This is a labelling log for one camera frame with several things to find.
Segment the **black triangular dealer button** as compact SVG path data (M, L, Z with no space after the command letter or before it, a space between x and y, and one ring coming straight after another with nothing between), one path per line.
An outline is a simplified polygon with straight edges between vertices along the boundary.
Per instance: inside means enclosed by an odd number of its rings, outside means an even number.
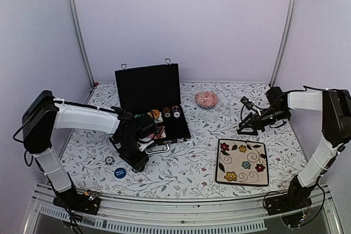
M165 138L165 126L156 127L156 138Z

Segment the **black poker case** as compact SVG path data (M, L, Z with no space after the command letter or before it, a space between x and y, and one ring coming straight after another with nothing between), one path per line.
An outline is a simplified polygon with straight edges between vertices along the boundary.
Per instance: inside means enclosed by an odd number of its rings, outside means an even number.
M135 142L150 140L158 126L165 126L166 137L154 140L149 147L187 141L191 138L180 98L180 79L178 64L159 64L134 67L115 71L116 87L120 107L132 115L135 121ZM164 107L180 107L181 116L165 118ZM159 110L163 122L156 124L148 112Z

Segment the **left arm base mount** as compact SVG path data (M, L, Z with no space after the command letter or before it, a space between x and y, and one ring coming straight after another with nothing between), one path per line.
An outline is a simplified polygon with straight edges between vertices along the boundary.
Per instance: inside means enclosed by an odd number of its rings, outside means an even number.
M55 198L53 204L68 211L81 212L90 215L97 215L101 199L99 197L78 193L75 188L70 188L64 192L54 190Z

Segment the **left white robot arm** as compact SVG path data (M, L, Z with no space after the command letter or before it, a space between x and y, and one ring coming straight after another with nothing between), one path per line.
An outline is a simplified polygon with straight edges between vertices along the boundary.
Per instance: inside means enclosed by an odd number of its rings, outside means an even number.
M13 140L23 144L42 168L53 189L70 209L82 203L79 193L62 162L52 149L54 129L79 129L102 132L110 136L112 144L119 144L119 156L135 171L140 171L149 160L146 148L154 141L149 135L155 132L155 123L148 114L134 117L120 107L101 108L66 101L53 96L50 90L42 91L22 117L21 127Z

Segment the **blue small blind button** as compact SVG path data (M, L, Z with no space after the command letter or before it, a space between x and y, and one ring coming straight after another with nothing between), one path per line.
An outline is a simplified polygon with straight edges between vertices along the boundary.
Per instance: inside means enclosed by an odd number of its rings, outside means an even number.
M117 168L114 171L114 176L118 179L123 179L126 176L126 170L124 168Z

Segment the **red playing card deck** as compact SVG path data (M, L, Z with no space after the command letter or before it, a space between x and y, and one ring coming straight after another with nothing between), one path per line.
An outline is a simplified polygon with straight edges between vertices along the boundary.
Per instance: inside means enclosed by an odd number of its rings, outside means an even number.
M153 134L149 135L152 140L162 139L166 137L165 126L158 126Z

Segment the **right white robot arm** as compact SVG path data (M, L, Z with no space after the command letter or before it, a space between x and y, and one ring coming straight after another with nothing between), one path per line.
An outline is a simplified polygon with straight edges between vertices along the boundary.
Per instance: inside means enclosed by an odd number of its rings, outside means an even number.
M249 114L239 123L237 133L258 135L267 126L278 121L287 122L292 110L321 113L321 139L307 165L290 182L284 205L295 210L305 200L303 191L312 190L350 141L350 92L346 89L321 89L304 86L303 89L282 91L271 87L266 92L268 107L257 106L243 96L242 107Z

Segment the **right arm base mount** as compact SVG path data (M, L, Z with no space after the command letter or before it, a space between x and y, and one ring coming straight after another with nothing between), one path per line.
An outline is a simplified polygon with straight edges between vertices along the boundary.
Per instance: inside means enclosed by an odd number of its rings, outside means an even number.
M312 200L310 197L302 198L299 201L291 200L288 194L282 194L277 191L268 192L262 202L268 215L280 214L282 223L290 229L302 226L309 215L311 204Z

